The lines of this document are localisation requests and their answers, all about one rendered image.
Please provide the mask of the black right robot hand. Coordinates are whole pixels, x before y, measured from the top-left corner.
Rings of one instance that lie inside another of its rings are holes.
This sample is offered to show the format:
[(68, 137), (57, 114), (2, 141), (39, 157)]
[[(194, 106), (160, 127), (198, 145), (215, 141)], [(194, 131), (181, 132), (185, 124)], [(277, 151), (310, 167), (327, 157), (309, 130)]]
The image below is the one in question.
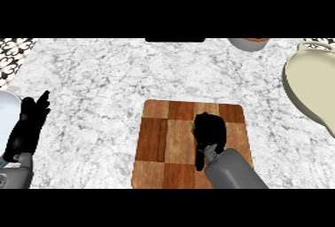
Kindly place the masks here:
[(209, 145), (216, 145), (215, 153), (220, 154), (226, 147), (226, 121), (219, 115), (207, 112), (198, 113), (194, 121), (192, 134), (197, 140), (195, 168), (204, 168), (204, 150)]

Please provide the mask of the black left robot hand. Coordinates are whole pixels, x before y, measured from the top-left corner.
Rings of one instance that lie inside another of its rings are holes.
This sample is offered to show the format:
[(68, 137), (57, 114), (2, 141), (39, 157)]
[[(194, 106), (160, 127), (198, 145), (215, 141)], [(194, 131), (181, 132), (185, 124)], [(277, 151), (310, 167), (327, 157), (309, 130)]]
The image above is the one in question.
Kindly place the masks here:
[(39, 100), (32, 97), (23, 99), (20, 119), (6, 143), (4, 155), (6, 162), (18, 162), (23, 153), (36, 153), (42, 127), (52, 110), (49, 95), (51, 92), (46, 90)]

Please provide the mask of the wooden checkered cutting board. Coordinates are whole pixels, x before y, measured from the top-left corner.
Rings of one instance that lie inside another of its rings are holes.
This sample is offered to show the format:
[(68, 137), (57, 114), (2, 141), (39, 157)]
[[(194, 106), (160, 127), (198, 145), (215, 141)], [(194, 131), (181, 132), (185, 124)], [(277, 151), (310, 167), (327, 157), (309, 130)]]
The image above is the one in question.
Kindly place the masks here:
[(145, 101), (132, 186), (136, 189), (210, 189), (212, 182), (195, 168), (197, 140), (192, 122), (209, 113), (226, 121), (226, 146), (251, 159), (244, 109), (240, 105)]

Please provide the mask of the white round bowl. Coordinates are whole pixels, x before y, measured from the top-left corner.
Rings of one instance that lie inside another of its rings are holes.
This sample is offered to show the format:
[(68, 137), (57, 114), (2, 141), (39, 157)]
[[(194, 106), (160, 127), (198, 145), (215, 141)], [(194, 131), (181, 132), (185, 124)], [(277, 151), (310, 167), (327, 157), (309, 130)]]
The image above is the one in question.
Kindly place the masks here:
[(0, 90), (0, 155), (6, 151), (6, 142), (12, 129), (18, 123), (20, 113), (20, 97), (12, 92)]

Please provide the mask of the grey bowl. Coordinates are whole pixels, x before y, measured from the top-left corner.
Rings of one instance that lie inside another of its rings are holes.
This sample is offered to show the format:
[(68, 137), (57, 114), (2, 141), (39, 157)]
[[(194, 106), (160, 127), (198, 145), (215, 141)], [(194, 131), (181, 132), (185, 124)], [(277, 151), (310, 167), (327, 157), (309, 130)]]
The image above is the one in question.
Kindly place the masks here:
[(243, 51), (248, 51), (248, 52), (260, 51), (265, 48), (269, 41), (262, 43), (254, 43), (247, 41), (244, 38), (229, 38), (229, 42), (235, 45), (235, 47)]

